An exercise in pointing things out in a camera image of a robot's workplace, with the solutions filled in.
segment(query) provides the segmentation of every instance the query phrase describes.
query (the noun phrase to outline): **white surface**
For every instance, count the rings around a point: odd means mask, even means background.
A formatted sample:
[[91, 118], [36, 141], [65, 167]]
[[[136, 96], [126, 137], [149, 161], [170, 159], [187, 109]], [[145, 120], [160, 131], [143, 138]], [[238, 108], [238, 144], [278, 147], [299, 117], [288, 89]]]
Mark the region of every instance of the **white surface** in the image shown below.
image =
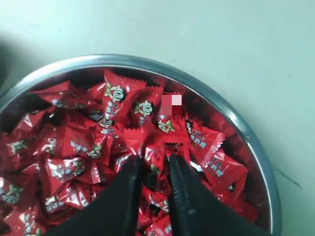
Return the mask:
[[11, 78], [78, 55], [156, 59], [226, 98], [274, 166], [283, 235], [315, 231], [315, 1], [0, 0]]

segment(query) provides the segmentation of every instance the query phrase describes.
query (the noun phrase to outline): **metal bowl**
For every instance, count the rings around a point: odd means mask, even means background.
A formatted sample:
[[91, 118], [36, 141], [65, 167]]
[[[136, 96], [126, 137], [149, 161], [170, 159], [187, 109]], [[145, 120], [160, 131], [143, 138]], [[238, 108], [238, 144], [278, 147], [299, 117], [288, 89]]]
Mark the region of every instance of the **metal bowl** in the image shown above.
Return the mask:
[[279, 235], [282, 230], [280, 199], [275, 177], [266, 154], [256, 135], [236, 110], [220, 95], [193, 76], [171, 66], [139, 57], [124, 55], [92, 55], [58, 61], [29, 74], [0, 98], [0, 127], [9, 131], [23, 114], [42, 104], [26, 93], [70, 79], [79, 86], [102, 80], [102, 70], [113, 67], [117, 73], [135, 78], [168, 78], [169, 83], [188, 88], [192, 97], [199, 97], [196, 107], [200, 118], [208, 119], [227, 138], [224, 150], [247, 166], [248, 201], [260, 210], [257, 224]]

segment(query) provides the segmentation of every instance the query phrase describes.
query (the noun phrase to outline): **white table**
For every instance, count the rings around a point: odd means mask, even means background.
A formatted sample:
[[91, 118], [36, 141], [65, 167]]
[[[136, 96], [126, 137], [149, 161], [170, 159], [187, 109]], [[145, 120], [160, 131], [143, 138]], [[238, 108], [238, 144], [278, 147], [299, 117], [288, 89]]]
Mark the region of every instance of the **white table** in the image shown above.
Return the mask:
[[0, 0], [2, 89], [45, 64], [130, 54], [165, 62], [226, 98], [276, 171], [283, 235], [315, 231], [315, 1]]

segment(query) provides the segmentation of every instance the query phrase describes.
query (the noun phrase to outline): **silver bowl rim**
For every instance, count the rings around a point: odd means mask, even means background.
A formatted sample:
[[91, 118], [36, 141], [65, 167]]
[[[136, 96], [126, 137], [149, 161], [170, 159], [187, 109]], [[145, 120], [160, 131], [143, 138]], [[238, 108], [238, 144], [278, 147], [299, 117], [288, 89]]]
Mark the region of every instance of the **silver bowl rim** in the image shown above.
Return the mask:
[[257, 136], [240, 114], [224, 98], [203, 82], [179, 69], [155, 60], [129, 55], [100, 54], [65, 59], [32, 72], [3, 94], [0, 97], [0, 113], [19, 95], [47, 78], [72, 70], [99, 66], [138, 69], [165, 76], [190, 88], [221, 112], [235, 126], [255, 158], [266, 187], [269, 202], [269, 231], [272, 235], [281, 234], [282, 214], [279, 193], [271, 164]]

